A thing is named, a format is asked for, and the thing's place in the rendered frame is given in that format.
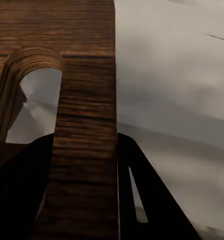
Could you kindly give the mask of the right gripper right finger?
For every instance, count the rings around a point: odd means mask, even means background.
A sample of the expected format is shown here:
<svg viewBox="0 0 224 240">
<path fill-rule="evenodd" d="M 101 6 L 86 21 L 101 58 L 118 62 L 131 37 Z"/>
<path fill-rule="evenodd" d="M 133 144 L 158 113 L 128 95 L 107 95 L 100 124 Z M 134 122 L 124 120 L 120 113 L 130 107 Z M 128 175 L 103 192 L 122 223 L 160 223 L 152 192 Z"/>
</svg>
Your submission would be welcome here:
<svg viewBox="0 0 224 240">
<path fill-rule="evenodd" d="M 148 223 L 137 220 L 131 168 Z M 117 134 L 121 240 L 201 240 L 137 142 Z"/>
</svg>

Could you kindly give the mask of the cutting board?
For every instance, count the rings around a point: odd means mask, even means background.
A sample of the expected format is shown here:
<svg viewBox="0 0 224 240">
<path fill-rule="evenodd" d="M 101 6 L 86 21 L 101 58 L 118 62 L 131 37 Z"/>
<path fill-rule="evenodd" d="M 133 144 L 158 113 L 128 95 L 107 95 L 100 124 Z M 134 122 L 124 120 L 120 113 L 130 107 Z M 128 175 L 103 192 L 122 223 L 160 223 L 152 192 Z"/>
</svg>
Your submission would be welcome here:
<svg viewBox="0 0 224 240">
<path fill-rule="evenodd" d="M 114 0 L 0 0 L 0 163 L 19 85 L 40 68 L 63 74 L 28 240 L 118 240 Z"/>
</svg>

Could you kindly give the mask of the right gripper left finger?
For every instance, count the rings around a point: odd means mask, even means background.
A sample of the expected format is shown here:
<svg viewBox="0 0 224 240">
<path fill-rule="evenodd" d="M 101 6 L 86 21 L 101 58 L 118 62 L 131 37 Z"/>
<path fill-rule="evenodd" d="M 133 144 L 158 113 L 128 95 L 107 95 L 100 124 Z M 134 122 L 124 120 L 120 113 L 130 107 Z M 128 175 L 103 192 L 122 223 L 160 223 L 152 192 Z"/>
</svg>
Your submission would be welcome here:
<svg viewBox="0 0 224 240">
<path fill-rule="evenodd" d="M 0 240 L 28 240 L 48 183 L 54 133 L 0 166 Z"/>
</svg>

